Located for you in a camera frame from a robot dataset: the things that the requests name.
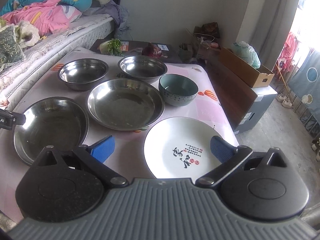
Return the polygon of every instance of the ceramic plate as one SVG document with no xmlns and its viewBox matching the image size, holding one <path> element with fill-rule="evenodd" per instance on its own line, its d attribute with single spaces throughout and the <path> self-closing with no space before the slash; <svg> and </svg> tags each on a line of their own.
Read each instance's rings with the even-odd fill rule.
<svg viewBox="0 0 320 240">
<path fill-rule="evenodd" d="M 150 129 L 144 143 L 144 157 L 159 179 L 199 177 L 221 162 L 211 153 L 212 127 L 187 117 L 172 117 Z"/>
</svg>

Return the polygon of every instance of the pink tablecloth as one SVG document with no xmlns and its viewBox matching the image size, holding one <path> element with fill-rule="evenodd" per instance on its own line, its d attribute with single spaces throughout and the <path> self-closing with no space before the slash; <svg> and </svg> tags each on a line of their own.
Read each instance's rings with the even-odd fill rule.
<svg viewBox="0 0 320 240">
<path fill-rule="evenodd" d="M 23 113 L 31 104 L 53 96 L 72 98 L 84 107 L 88 91 L 70 90 L 57 78 L 59 64 L 61 66 L 61 63 L 64 64 L 79 58 L 97 58 L 107 62 L 109 72 L 105 79 L 116 78 L 121 72 L 117 67 L 120 57 L 98 55 L 87 49 L 77 47 L 63 57 L 32 87 L 17 105 L 15 111 Z M 167 64 L 167 67 L 168 73 L 176 73 L 192 79 L 198 85 L 199 93 L 188 106 L 174 107 L 166 104 L 160 120 L 173 116 L 185 116 L 200 120 L 214 127 L 227 142 L 237 146 L 238 142 L 204 69 L 199 65 L 187 64 Z M 158 88 L 158 82 L 152 85 Z M 113 135 L 116 139 L 116 149 L 105 161 L 105 165 L 128 180 L 132 180 L 134 177 L 152 178 L 153 175 L 148 169 L 143 155 L 144 140 L 150 128 L 134 132 L 119 132 L 103 127 L 90 118 L 89 132 L 84 143 L 91 145 L 106 135 Z M 19 160 L 13 150 L 11 131 L 3 129 L 0 131 L 0 145 L 0 210 L 12 220 L 18 222 L 22 219 L 22 215 L 14 194 L 28 166 Z"/>
</svg>

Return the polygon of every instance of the metal bowl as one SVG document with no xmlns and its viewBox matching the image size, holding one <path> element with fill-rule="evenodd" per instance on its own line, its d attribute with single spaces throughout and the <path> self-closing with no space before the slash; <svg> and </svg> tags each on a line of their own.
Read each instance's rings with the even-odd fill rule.
<svg viewBox="0 0 320 240">
<path fill-rule="evenodd" d="M 172 106 L 186 106 L 196 98 L 198 86 L 191 79 L 167 74 L 159 80 L 159 92 L 164 101 Z"/>
<path fill-rule="evenodd" d="M 159 60 L 147 56 L 129 56 L 118 62 L 118 67 L 129 78 L 148 83 L 157 81 L 168 71 L 167 66 Z"/>
<path fill-rule="evenodd" d="M 103 126 L 133 131 L 156 122 L 164 111 L 164 101 L 153 86 L 120 78 L 96 86 L 88 96 L 87 107 Z"/>
<path fill-rule="evenodd" d="M 73 90 L 85 91 L 95 87 L 108 70 L 108 64 L 102 60 L 81 58 L 65 64 L 58 71 L 58 79 Z"/>
<path fill-rule="evenodd" d="M 25 124 L 14 127 L 13 147 L 27 165 L 47 145 L 74 149 L 84 142 L 89 129 L 86 111 L 70 98 L 45 98 L 31 105 L 24 115 Z"/>
</svg>

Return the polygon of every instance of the blue pad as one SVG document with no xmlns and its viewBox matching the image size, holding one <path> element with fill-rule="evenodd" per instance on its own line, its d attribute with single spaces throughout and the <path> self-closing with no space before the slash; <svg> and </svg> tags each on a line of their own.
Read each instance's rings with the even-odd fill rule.
<svg viewBox="0 0 320 240">
<path fill-rule="evenodd" d="M 236 147 L 227 143 L 225 140 L 221 139 L 219 136 L 213 136 L 210 141 L 211 152 L 217 159 L 224 163 L 229 160 L 233 155 L 235 155 Z"/>
<path fill-rule="evenodd" d="M 91 149 L 90 154 L 99 162 L 104 163 L 106 159 L 108 159 L 109 156 L 114 152 L 115 146 L 115 138 L 110 135 L 89 146 L 89 149 Z"/>
</svg>

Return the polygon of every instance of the gray curtain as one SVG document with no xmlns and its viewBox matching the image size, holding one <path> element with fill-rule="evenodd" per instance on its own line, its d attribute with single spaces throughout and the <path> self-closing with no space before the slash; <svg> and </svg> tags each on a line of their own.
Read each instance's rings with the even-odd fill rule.
<svg viewBox="0 0 320 240">
<path fill-rule="evenodd" d="M 272 70 L 290 31 L 299 0 L 266 0 L 249 44 Z"/>
</svg>

